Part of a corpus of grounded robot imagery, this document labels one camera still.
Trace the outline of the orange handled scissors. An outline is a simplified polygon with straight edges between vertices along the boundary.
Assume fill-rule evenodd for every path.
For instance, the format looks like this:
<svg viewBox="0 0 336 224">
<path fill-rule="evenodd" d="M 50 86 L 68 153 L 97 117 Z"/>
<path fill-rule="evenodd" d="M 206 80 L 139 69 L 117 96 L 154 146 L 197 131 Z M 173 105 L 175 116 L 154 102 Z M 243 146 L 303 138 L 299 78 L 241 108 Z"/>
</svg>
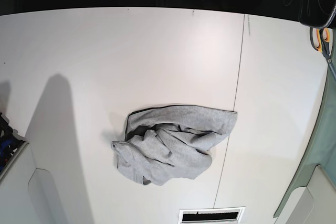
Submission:
<svg viewBox="0 0 336 224">
<path fill-rule="evenodd" d="M 335 79 L 335 67 L 330 54 L 330 33 L 328 28 L 317 29 L 310 27 L 309 35 L 313 49 L 323 54 L 329 70 L 331 71 L 332 77 Z"/>
</svg>

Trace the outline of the grey t-shirt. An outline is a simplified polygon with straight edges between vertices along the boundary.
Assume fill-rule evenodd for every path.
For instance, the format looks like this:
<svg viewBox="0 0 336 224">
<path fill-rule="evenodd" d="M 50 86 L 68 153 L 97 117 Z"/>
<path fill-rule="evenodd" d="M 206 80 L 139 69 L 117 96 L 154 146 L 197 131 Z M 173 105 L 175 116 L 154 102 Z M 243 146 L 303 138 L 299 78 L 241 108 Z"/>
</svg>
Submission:
<svg viewBox="0 0 336 224">
<path fill-rule="evenodd" d="M 117 169 L 141 184 L 195 179 L 212 164 L 208 151 L 225 140 L 237 112 L 197 105 L 168 105 L 130 113 L 125 138 L 111 142 Z"/>
</svg>

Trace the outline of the white vent grille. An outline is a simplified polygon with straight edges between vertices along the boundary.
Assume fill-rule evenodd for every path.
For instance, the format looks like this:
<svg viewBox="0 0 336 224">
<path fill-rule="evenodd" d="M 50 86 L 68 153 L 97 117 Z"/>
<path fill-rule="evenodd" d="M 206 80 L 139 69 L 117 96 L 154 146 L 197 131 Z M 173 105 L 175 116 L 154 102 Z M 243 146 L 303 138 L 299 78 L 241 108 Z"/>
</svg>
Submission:
<svg viewBox="0 0 336 224">
<path fill-rule="evenodd" d="M 178 223 L 227 224 L 240 223 L 246 207 L 214 209 L 180 209 Z"/>
</svg>

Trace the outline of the blue black clutter pile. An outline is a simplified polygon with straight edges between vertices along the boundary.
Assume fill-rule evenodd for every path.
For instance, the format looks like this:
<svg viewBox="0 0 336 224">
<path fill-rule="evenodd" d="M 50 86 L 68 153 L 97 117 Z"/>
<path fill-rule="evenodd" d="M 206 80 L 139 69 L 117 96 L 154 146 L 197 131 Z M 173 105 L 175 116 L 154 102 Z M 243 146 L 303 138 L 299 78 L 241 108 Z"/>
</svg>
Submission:
<svg viewBox="0 0 336 224">
<path fill-rule="evenodd" d="M 2 117 L 1 113 L 1 145 L 0 145 L 0 156 L 1 156 L 1 172 L 6 167 L 7 163 L 15 155 L 15 152 L 23 145 L 25 141 L 19 140 L 13 134 L 13 129 Z"/>
</svg>

